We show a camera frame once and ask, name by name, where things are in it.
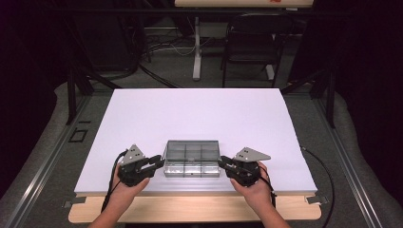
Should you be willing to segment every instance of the cable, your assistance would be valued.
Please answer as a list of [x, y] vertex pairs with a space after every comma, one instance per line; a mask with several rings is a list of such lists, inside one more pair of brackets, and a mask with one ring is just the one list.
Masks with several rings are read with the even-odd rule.
[[107, 204], [109, 203], [109, 199], [110, 199], [110, 195], [112, 195], [113, 191], [115, 190], [115, 188], [118, 186], [118, 184], [120, 183], [120, 181], [112, 188], [112, 184], [113, 184], [113, 179], [115, 178], [115, 169], [116, 169], [116, 165], [118, 164], [118, 161], [121, 157], [123, 157], [125, 154], [127, 153], [127, 150], [120, 153], [118, 158], [116, 158], [115, 162], [113, 163], [113, 168], [112, 168], [112, 175], [110, 176], [110, 181], [109, 181], [109, 187], [107, 189], [107, 193], [104, 199], [104, 203], [102, 204], [102, 208], [101, 208], [101, 212], [103, 212], [107, 206]]
[[160, 76], [158, 76], [157, 74], [149, 71], [147, 68], [145, 68], [143, 65], [139, 65], [139, 68], [144, 71], [144, 73], [148, 74], [149, 76], [151, 76], [151, 78], [153, 78], [154, 80], [156, 80], [157, 82], [166, 85], [169, 88], [178, 88], [181, 87], [180, 85], [176, 85]]
[[326, 170], [326, 173], [327, 173], [327, 175], [329, 177], [329, 181], [330, 181], [330, 184], [332, 186], [332, 205], [330, 206], [329, 214], [328, 214], [328, 216], [327, 216], [327, 218], [325, 220], [325, 223], [322, 226], [322, 227], [326, 227], [328, 225], [328, 223], [329, 223], [330, 217], [331, 217], [331, 215], [333, 213], [333, 210], [334, 210], [334, 207], [335, 207], [335, 184], [333, 182], [332, 175], [330, 174], [330, 170], [328, 169], [328, 167], [326, 167], [325, 163], [318, 156], [316, 156], [314, 153], [312, 153], [307, 148], [305, 148], [305, 147], [303, 147], [301, 145], [299, 147], [302, 149], [302, 151], [307, 152], [312, 157], [314, 157], [322, 165], [322, 167]]

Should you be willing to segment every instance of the dark background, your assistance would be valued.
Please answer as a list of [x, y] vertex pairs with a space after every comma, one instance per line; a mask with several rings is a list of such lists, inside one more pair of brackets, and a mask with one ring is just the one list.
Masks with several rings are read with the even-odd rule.
[[[319, 0], [315, 10], [346, 11], [361, 6], [366, 7], [365, 20], [356, 28], [357, 39], [343, 53], [336, 91], [348, 105], [365, 160], [403, 205], [401, 3]], [[71, 48], [83, 63], [90, 61], [78, 47], [60, 43], [51, 25], [54, 18], [46, 17], [35, 3], [3, 1], [0, 10], [3, 196], [48, 123], [56, 104], [54, 88], [67, 80], [68, 57], [61, 48]], [[324, 67], [336, 51], [345, 26], [343, 22], [309, 21], [290, 80]], [[60, 30], [68, 33], [66, 28]]]

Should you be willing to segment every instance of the chair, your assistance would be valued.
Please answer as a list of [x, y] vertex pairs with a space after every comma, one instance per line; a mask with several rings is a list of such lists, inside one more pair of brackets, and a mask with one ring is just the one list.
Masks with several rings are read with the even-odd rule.
[[227, 63], [276, 66], [275, 86], [284, 42], [293, 28], [293, 19], [281, 13], [245, 13], [228, 24], [221, 61], [222, 87], [225, 87]]

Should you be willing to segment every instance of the human hand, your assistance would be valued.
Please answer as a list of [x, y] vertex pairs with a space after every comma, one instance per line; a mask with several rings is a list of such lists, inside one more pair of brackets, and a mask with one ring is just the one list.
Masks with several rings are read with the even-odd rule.
[[134, 198], [148, 185], [150, 179], [146, 178], [136, 186], [128, 187], [120, 182], [118, 177], [119, 164], [115, 168], [112, 186], [115, 187], [110, 195], [105, 210], [88, 227], [111, 228], [127, 210]]
[[[258, 165], [260, 166], [260, 175], [268, 181], [269, 177], [267, 177], [265, 172], [267, 171], [267, 167], [260, 161], [258, 161]], [[271, 189], [263, 180], [258, 180], [258, 182], [249, 187], [240, 185], [234, 179], [230, 181], [235, 190], [245, 197], [246, 202], [255, 212], [259, 211], [262, 207], [273, 207], [270, 196]]]
[[116, 213], [123, 214], [130, 206], [134, 198], [141, 192], [149, 183], [149, 178], [144, 179], [136, 186], [128, 187], [124, 183], [120, 182], [118, 177], [119, 166], [115, 169], [112, 186], [116, 188], [110, 195], [109, 203], [106, 210], [113, 210]]

